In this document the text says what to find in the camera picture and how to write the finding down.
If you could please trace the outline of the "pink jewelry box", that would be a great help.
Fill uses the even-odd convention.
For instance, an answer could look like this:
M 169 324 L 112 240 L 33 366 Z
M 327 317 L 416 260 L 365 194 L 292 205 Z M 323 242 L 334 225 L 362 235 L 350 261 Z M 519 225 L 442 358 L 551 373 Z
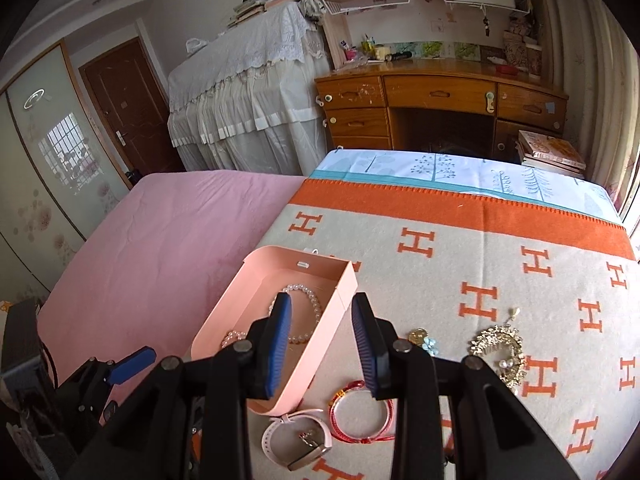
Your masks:
M 266 388 L 248 408 L 292 412 L 318 372 L 357 290 L 354 265 L 332 256 L 264 246 L 251 252 L 191 344 L 191 358 L 252 342 L 256 382 Z

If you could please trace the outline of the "black speaker stand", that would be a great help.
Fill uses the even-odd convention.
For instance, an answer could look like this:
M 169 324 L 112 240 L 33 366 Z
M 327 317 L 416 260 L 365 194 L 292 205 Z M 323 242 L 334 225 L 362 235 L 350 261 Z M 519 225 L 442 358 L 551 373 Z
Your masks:
M 40 303 L 27 298 L 10 307 L 1 350 L 1 380 L 19 411 L 47 411 L 53 393 L 37 328 Z

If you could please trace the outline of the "pink bed sheet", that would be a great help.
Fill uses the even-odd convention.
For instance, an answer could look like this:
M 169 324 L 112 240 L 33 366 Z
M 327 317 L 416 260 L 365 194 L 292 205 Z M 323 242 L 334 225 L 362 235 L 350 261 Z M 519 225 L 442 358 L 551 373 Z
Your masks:
M 59 380 L 141 347 L 184 356 L 303 178 L 216 170 L 144 177 L 89 236 L 38 316 Z

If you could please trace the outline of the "orange H pattern blanket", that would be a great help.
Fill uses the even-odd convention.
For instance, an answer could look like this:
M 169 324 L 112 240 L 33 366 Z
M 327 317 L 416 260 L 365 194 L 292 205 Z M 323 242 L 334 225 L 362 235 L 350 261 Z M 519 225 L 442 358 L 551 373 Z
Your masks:
M 451 361 L 520 308 L 518 400 L 580 478 L 612 474 L 639 421 L 639 265 L 622 226 L 489 196 L 309 178 L 256 249 L 269 245 L 350 261 L 377 316 L 400 336 L 424 328 Z M 325 408 L 360 377 L 349 307 L 297 408 Z

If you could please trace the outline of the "frosted glass wardrobe door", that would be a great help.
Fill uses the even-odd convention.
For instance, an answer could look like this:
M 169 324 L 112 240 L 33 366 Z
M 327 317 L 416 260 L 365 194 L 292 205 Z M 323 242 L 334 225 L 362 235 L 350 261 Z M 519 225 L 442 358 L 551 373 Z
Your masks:
M 2 299 L 47 298 L 128 191 L 58 42 L 1 90 Z

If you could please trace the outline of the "blue white patterned sheet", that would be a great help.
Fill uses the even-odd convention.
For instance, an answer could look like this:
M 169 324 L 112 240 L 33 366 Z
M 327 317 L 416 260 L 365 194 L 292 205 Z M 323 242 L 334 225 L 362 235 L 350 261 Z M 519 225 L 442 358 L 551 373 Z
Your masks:
M 311 177 L 483 195 L 622 222 L 608 193 L 599 185 L 482 158 L 340 148 L 330 151 Z

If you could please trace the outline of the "white lace covered piano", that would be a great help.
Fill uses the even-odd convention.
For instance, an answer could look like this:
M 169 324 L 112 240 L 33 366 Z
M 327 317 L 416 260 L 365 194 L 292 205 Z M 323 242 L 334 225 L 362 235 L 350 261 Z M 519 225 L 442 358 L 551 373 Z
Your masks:
M 322 33 L 290 1 L 236 25 L 168 77 L 168 132 L 189 171 L 308 176 L 328 151 Z

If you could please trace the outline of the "stack of books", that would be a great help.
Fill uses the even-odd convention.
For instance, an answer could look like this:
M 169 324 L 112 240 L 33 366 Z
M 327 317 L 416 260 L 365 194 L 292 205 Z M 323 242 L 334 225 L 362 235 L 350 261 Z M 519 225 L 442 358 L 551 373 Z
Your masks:
M 564 139 L 520 130 L 516 150 L 523 166 L 577 179 L 585 177 L 586 163 L 574 146 Z

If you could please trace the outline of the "wooden desk with drawers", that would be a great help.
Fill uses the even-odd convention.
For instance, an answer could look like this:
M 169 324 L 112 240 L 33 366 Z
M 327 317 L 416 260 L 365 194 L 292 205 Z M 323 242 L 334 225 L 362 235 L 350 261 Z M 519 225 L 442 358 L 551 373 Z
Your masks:
M 562 136 L 568 96 L 553 84 L 456 60 L 405 60 L 316 81 L 334 148 L 459 154 L 512 162 L 518 132 Z

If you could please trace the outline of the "brown wooden door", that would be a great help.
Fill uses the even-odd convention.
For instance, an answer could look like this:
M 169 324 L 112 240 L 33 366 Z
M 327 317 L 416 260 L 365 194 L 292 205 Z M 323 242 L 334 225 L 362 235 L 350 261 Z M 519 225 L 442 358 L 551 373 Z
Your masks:
M 184 169 L 171 144 L 166 98 L 138 38 L 80 66 L 79 73 L 130 171 L 144 177 Z

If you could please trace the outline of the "beige curtain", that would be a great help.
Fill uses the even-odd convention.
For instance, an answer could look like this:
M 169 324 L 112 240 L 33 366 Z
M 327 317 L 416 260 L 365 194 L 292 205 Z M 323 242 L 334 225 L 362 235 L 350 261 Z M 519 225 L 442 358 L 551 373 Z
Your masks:
M 564 136 L 615 208 L 639 188 L 639 55 L 603 0 L 544 0 L 546 70 L 568 95 Z

